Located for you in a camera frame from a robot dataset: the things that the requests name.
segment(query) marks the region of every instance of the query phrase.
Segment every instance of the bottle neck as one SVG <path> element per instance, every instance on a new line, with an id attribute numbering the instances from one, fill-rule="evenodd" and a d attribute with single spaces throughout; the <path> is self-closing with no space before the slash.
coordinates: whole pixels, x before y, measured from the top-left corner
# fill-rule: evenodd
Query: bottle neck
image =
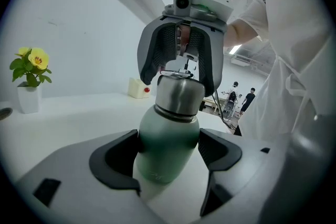
<path id="1" fill-rule="evenodd" d="M 157 104 L 154 106 L 154 110 L 160 116 L 163 116 L 172 121 L 189 123 L 195 119 L 195 116 L 185 116 L 185 115 L 171 113 L 167 110 L 160 108 Z"/>

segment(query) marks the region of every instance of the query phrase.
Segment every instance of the metal bottle cap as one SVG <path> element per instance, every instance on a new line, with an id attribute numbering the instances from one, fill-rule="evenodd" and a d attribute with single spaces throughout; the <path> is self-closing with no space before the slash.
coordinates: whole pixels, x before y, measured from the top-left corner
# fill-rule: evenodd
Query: metal bottle cap
<path id="1" fill-rule="evenodd" d="M 205 95 L 200 82 L 177 76 L 160 76 L 157 88 L 155 104 L 180 115 L 196 115 Z"/>

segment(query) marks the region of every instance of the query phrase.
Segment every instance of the air conditioner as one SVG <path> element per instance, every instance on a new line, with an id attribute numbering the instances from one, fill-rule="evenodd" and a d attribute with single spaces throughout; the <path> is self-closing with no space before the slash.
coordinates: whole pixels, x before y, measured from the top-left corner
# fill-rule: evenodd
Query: air conditioner
<path id="1" fill-rule="evenodd" d="M 246 57 L 236 55 L 235 57 L 231 58 L 231 63 L 234 63 L 235 65 L 239 65 L 241 67 L 248 67 L 251 65 L 251 60 Z"/>

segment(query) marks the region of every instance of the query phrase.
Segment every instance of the green bottle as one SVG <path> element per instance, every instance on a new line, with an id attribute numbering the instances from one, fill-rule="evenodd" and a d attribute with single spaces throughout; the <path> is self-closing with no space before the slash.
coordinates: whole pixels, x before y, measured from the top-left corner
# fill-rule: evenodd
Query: green bottle
<path id="1" fill-rule="evenodd" d="M 166 184 L 180 174 L 196 147 L 196 114 L 205 91 L 200 82 L 177 76 L 160 76 L 157 88 L 155 105 L 140 123 L 136 164 L 146 179 Z"/>

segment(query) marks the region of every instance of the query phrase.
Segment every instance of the sleeve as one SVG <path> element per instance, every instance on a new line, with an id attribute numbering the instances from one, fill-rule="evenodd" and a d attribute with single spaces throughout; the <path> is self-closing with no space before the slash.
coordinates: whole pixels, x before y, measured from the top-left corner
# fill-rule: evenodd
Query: sleeve
<path id="1" fill-rule="evenodd" d="M 263 0 L 253 0 L 238 19 L 252 27 L 262 39 L 268 39 L 266 4 Z"/>

